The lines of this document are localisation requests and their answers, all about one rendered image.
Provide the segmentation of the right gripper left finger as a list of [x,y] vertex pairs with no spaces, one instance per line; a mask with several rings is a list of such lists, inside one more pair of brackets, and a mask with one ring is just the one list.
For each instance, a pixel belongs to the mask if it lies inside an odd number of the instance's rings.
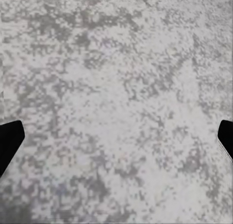
[[21,120],[0,125],[0,178],[24,139]]

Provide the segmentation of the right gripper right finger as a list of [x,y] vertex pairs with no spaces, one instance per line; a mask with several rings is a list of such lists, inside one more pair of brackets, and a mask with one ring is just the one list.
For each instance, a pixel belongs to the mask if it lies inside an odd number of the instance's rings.
[[233,122],[222,120],[217,136],[233,159]]

